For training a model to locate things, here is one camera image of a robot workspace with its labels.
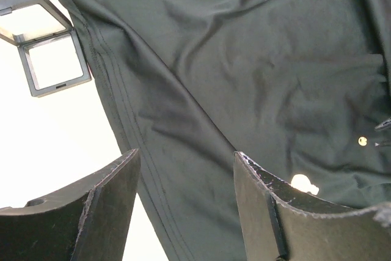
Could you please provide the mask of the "small gold brooch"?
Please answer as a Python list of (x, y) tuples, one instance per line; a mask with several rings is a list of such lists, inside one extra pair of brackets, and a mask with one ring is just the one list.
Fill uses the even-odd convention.
[(365, 147), (368, 144), (368, 139), (365, 136), (361, 136), (357, 140), (358, 144), (362, 147)]

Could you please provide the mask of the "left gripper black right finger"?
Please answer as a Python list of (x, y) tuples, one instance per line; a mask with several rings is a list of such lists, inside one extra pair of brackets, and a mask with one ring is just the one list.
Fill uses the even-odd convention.
[(390, 260), (390, 203), (354, 209), (304, 193), (235, 153), (248, 260)]

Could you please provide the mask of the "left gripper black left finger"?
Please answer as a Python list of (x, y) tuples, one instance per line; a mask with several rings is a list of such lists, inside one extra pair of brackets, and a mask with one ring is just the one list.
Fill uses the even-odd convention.
[(133, 149), (23, 208), (2, 208), (1, 260), (122, 260), (139, 176)]

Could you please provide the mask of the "black garment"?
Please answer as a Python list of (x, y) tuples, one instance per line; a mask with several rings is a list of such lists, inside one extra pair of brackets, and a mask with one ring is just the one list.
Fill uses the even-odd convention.
[(390, 200), (390, 0), (59, 2), (169, 260), (246, 260), (237, 151), (329, 202)]

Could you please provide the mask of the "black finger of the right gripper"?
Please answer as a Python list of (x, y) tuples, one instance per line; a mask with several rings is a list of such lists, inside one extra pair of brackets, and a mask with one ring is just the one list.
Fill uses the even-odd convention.
[(384, 131), (388, 130), (391, 127), (391, 117), (385, 119), (379, 125), (375, 127), (375, 131)]
[(383, 140), (383, 141), (376, 141), (374, 143), (375, 147), (390, 147), (391, 146), (391, 140)]

